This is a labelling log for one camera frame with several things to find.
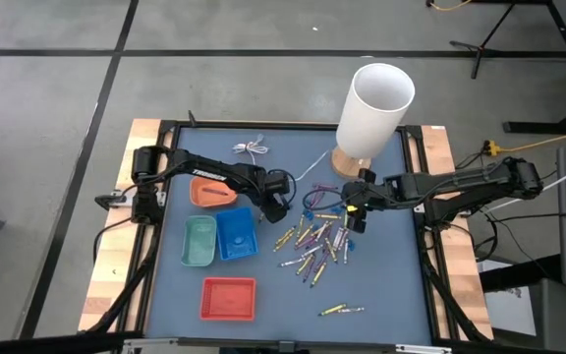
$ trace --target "gray floor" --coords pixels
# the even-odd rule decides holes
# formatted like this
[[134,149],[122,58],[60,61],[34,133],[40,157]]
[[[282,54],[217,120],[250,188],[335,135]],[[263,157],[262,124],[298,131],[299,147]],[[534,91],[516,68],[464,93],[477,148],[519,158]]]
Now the gray floor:
[[[141,0],[127,48],[334,48],[451,50],[480,42],[503,13],[468,5],[450,13],[405,0]],[[442,1],[447,5],[452,1]],[[566,21],[566,0],[557,1]],[[0,0],[0,48],[113,48],[125,0]],[[563,50],[542,7],[518,6],[490,46]],[[12,337],[67,180],[85,136],[108,58],[0,58],[0,339]],[[93,197],[112,188],[133,118],[337,122],[349,82],[369,62],[414,80],[404,124],[444,125],[455,159],[484,139],[504,147],[542,136],[506,135],[506,120],[556,121],[566,114],[566,61],[364,58],[124,58],[74,212],[37,335],[73,333],[91,273],[91,244],[105,212]],[[558,145],[517,155],[551,172]],[[497,216],[556,211],[555,191]],[[471,222],[478,240],[490,231]],[[513,221],[533,257],[555,253],[557,221]],[[505,230],[497,254],[524,261]]]

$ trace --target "red container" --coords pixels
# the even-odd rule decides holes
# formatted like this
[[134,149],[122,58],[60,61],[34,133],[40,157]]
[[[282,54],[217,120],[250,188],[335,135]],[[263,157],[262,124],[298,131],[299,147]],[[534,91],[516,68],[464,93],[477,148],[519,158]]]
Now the red container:
[[204,321],[253,321],[256,280],[209,277],[202,285],[200,319]]

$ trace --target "wooden base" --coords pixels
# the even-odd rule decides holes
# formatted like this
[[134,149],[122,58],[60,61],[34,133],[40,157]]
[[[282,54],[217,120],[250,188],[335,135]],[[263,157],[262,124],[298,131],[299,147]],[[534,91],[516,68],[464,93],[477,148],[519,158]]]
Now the wooden base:
[[339,147],[331,153],[331,165],[333,170],[347,179],[356,179],[361,168],[370,168],[370,158],[349,157]]

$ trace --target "orange bowl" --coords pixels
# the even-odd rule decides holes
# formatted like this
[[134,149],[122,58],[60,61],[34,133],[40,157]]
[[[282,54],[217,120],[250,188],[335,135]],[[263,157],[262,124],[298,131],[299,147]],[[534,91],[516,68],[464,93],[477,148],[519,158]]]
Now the orange bowl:
[[227,206],[237,200],[237,193],[222,182],[194,177],[189,185],[189,198],[198,207]]

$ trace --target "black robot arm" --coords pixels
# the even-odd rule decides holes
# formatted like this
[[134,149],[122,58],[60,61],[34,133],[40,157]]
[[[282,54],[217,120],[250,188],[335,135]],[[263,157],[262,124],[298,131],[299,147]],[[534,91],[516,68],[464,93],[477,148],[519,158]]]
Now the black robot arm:
[[[160,156],[167,156],[167,167],[157,173]],[[289,179],[281,171],[265,171],[263,167],[235,163],[227,164],[196,155],[181,148],[140,147],[133,156],[132,179],[137,186],[133,199],[133,220],[157,224],[162,212],[156,201],[154,183],[178,174],[192,174],[225,183],[238,194],[246,195],[261,209],[265,218],[277,222],[287,214],[285,194],[290,192]]]
[[[349,182],[342,189],[347,205],[347,227],[364,232],[366,214],[371,210],[424,207],[425,224],[436,226],[451,221],[461,211],[474,211],[501,198],[533,199],[542,191],[542,182],[532,163],[507,157],[483,168],[439,175],[404,173],[383,178],[360,170],[362,181]],[[460,192],[450,199],[435,196]]]

